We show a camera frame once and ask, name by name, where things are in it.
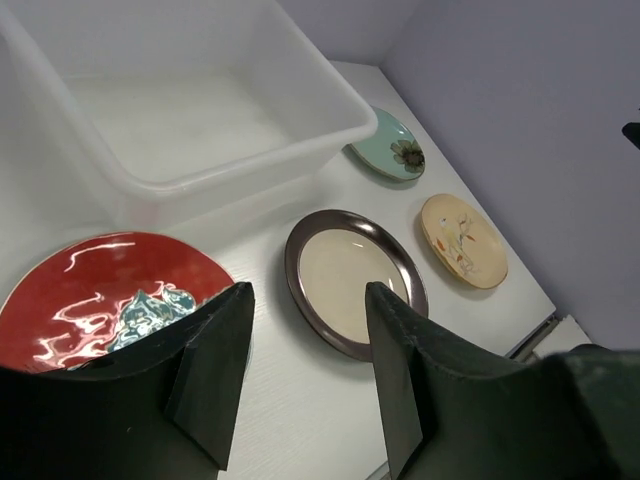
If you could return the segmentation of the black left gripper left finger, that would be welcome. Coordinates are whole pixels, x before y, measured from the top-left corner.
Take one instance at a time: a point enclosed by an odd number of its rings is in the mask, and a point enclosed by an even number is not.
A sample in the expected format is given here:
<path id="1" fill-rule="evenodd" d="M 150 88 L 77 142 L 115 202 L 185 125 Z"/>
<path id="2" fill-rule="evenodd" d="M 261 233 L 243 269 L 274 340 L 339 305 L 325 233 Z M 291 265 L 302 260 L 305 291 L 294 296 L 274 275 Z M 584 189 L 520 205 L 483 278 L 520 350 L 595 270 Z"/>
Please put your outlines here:
<path id="1" fill-rule="evenodd" d="M 168 419 L 218 470 L 227 470 L 252 341 L 255 295 L 235 283 L 180 321 L 186 328 Z"/>

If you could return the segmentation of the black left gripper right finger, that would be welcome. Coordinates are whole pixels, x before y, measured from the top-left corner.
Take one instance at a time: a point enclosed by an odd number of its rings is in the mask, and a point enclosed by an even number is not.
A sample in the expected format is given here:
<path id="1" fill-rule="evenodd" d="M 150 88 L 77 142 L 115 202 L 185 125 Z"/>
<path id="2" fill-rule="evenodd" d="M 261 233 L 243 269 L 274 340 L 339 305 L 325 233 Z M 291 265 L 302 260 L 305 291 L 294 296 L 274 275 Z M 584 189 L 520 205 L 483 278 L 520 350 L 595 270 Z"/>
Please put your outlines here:
<path id="1" fill-rule="evenodd" d="M 406 479 L 429 430 L 418 342 L 424 318 L 380 282 L 366 286 L 365 307 L 389 470 Z"/>

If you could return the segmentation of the brown rimmed cream plate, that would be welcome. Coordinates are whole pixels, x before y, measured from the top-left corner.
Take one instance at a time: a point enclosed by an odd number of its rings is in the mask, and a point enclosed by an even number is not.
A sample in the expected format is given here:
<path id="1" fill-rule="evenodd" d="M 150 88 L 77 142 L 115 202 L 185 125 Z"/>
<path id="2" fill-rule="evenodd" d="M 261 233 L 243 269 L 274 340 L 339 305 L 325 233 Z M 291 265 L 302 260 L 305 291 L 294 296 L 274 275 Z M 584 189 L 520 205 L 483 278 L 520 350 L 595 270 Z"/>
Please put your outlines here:
<path id="1" fill-rule="evenodd" d="M 326 209 L 302 218 L 286 241 L 284 268 L 308 324 L 355 360 L 371 360 L 368 283 L 383 283 L 423 316 L 429 311 L 421 275 L 408 252 L 380 225 L 353 212 Z"/>

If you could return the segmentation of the beige plate with bird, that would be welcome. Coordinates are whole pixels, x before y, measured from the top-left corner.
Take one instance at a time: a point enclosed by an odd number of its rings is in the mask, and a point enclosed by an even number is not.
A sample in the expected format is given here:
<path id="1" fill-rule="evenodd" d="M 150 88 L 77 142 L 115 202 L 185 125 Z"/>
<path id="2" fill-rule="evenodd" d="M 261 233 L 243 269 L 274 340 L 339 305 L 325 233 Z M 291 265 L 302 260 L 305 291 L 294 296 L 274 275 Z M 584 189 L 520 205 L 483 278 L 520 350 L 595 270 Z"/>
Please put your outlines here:
<path id="1" fill-rule="evenodd" d="M 497 231 L 471 205 L 446 193 L 431 196 L 420 213 L 425 238 L 444 266 L 465 284 L 491 290 L 508 275 Z"/>

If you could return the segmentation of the red plate with blue flower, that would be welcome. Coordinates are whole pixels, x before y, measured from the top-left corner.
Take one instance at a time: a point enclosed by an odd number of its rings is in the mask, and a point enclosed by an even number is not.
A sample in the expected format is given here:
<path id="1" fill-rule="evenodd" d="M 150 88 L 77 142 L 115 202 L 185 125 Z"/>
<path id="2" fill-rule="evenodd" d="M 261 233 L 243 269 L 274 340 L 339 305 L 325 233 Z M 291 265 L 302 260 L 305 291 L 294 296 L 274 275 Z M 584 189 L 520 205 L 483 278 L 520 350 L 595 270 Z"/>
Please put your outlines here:
<path id="1" fill-rule="evenodd" d="M 70 245 L 23 276 L 1 306 L 1 364 L 76 369 L 194 313 L 232 286 L 200 250 L 148 232 Z"/>

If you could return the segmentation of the green round flower plate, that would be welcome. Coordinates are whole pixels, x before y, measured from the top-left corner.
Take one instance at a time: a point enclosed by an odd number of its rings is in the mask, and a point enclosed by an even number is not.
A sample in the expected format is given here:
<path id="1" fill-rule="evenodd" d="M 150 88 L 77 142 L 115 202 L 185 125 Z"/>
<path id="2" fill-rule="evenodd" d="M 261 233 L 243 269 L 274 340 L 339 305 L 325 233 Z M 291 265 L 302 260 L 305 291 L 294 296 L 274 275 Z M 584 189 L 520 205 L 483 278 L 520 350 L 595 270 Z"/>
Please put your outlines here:
<path id="1" fill-rule="evenodd" d="M 375 134 L 350 144 L 350 149 L 375 172 L 398 182 L 417 180 L 425 171 L 422 147 L 413 133 L 384 109 L 372 107 L 378 121 Z"/>

